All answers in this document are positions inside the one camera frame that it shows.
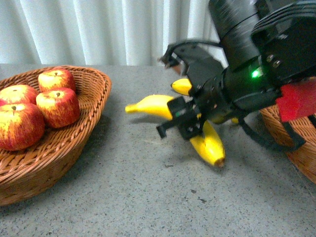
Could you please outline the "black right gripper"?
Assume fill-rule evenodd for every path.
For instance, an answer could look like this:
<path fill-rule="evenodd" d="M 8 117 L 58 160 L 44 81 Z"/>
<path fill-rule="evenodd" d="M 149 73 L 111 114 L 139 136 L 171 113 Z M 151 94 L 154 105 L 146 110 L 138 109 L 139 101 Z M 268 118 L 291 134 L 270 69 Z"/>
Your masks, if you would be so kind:
<path fill-rule="evenodd" d="M 253 77 L 256 70 L 261 70 L 258 59 L 253 59 L 240 69 L 223 68 L 221 63 L 197 45 L 169 44 L 164 55 L 157 59 L 166 69 L 172 68 L 178 75 L 186 74 L 193 86 L 190 95 L 201 114 L 213 123 L 224 123 L 232 118 L 243 118 L 248 114 L 274 105 L 281 96 L 280 90 L 261 74 Z M 157 126 L 161 138 L 166 131 L 177 127 L 182 138 L 185 132 L 180 127 L 184 116 L 175 117 Z"/>

